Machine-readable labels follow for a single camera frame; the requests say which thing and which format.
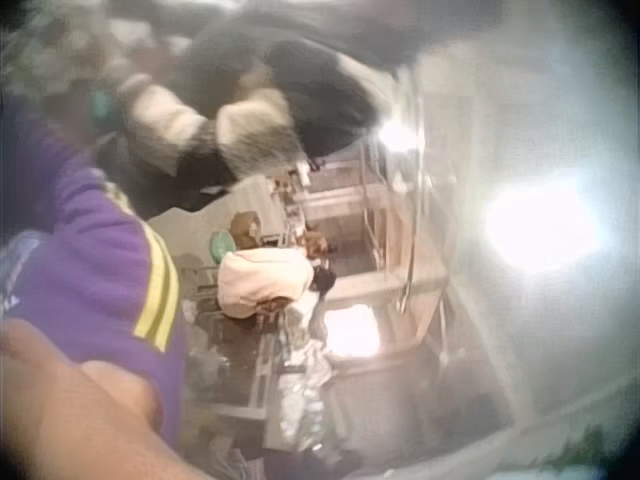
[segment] purple jacket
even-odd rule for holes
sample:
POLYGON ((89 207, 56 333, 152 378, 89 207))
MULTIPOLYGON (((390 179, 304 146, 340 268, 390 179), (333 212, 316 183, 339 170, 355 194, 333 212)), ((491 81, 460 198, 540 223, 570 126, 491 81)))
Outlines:
POLYGON ((149 380, 162 403, 160 433, 175 447, 186 332, 164 242, 36 115, 9 99, 1 119, 6 218, 20 224, 24 214, 21 225, 49 234, 35 247, 32 236, 5 275, 3 318, 31 322, 75 362, 102 360, 149 380))

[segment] bright light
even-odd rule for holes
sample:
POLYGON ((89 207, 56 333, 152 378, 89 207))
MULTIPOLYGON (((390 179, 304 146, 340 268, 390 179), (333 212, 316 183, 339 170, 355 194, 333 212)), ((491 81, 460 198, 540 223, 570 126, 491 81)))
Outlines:
POLYGON ((395 121, 385 123, 379 132, 382 144, 393 153, 404 153, 418 146, 418 136, 395 121))
POLYGON ((487 233, 507 263, 528 273, 561 267, 599 243, 589 211, 568 182, 506 190, 490 207, 487 233))
POLYGON ((370 357, 380 350, 378 322, 367 305, 330 310, 324 315, 327 348, 342 357, 370 357))

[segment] light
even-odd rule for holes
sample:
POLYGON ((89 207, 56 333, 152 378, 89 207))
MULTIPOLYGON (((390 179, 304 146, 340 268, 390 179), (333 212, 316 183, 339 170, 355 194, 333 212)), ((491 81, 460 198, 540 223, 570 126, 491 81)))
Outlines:
POLYGON ((327 348, 341 357, 370 357, 380 350, 376 317, 367 305, 325 313, 327 348))
POLYGON ((378 136, 382 144, 393 153, 405 153, 418 147, 418 136, 395 121, 385 123, 378 136))
POLYGON ((554 270, 599 244, 590 212, 571 182, 504 191, 489 209, 487 234, 507 263, 527 273, 554 270))

